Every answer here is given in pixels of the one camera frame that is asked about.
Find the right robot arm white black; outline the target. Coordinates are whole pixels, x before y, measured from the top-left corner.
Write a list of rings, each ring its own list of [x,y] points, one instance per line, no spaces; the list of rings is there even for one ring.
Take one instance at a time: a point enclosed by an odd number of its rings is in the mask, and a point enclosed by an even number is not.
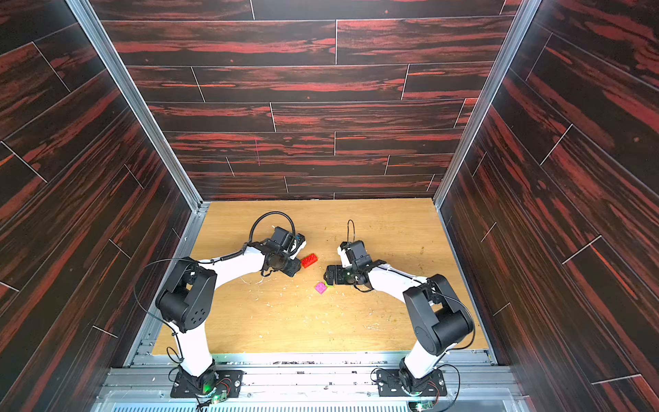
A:
[[[446,277],[413,276],[383,260],[373,260],[361,240],[341,243],[337,253],[342,263],[327,267],[327,285],[348,285],[361,293],[386,293],[407,308],[416,343],[399,365],[398,381],[405,391],[416,393],[436,383],[439,375],[435,366],[442,356],[475,332],[469,309]]]

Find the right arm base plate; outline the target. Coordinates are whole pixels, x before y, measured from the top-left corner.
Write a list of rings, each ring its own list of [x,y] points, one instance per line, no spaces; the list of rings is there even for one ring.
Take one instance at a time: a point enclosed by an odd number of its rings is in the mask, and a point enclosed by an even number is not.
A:
[[[446,381],[439,369],[417,379],[408,371],[376,367],[370,373],[381,397],[436,397],[447,395]]]

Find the red long lego brick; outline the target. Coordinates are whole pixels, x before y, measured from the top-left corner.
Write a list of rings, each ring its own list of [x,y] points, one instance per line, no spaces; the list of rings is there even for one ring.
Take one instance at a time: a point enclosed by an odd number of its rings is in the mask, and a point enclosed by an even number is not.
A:
[[[310,266],[316,264],[318,261],[319,261],[319,258],[317,257],[317,255],[315,253],[311,253],[311,254],[303,257],[303,259],[300,259],[300,264],[304,269],[306,269],[306,268],[309,268]]]

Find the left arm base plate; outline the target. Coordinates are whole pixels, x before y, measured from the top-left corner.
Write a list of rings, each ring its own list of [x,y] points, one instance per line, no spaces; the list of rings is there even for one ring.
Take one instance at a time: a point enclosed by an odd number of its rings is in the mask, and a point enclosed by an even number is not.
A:
[[[179,367],[170,397],[198,400],[237,398],[240,395],[243,377],[243,371],[221,370],[214,367],[197,377]]]

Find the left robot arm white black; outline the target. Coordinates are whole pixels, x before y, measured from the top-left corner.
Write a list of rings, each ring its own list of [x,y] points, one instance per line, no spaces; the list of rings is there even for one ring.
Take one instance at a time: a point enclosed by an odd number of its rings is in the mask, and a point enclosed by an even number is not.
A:
[[[271,237],[249,241],[229,255],[206,260],[183,257],[175,264],[155,305],[172,328],[182,356],[178,375],[197,394],[209,394],[219,381],[205,331],[216,289],[256,272],[281,271],[293,277],[300,271],[297,255],[304,247],[303,234],[277,227]]]

